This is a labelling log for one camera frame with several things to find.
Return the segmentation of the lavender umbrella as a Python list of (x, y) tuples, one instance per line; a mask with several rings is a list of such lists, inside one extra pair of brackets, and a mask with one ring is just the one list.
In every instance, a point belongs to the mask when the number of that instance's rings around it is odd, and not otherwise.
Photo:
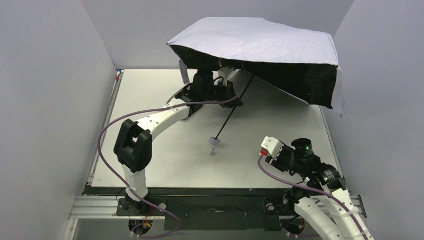
[(206, 17), (168, 41), (187, 68), (247, 70), (309, 105), (345, 114), (333, 37), (258, 17)]

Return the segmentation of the lavender umbrella case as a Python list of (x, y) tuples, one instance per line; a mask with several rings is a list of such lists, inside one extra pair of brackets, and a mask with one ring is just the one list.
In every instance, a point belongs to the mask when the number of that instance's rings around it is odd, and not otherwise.
[[(192, 93), (190, 91), (191, 89), (191, 83), (185, 85), (183, 88), (181, 88), (177, 93), (175, 93), (167, 102), (167, 106), (174, 106), (182, 103), (191, 103), (194, 102), (194, 98), (192, 96)], [(188, 121), (190, 118), (193, 117), (197, 112), (199, 112), (203, 106), (200, 104), (196, 105), (188, 105), (189, 107), (189, 113), (188, 117), (183, 119), (183, 122)]]

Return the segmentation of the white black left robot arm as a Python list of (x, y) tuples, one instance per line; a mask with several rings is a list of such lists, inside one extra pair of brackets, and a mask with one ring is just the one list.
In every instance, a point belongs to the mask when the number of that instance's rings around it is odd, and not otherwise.
[(214, 78), (211, 70), (198, 70), (193, 81), (179, 90), (162, 111), (122, 123), (113, 152), (129, 185), (125, 200), (133, 211), (144, 214), (151, 209), (143, 199), (149, 194), (146, 168), (153, 157), (154, 140), (177, 122), (193, 116), (205, 102), (216, 102), (224, 109), (243, 106), (231, 81), (223, 76)]

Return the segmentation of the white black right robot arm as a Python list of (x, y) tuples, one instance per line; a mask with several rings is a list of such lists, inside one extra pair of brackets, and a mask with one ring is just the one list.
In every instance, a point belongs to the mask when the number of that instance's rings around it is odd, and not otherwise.
[(301, 217), (323, 240), (372, 240), (339, 171), (313, 151), (312, 141), (290, 145), (266, 136), (258, 166), (272, 179), (291, 186), (285, 207)]

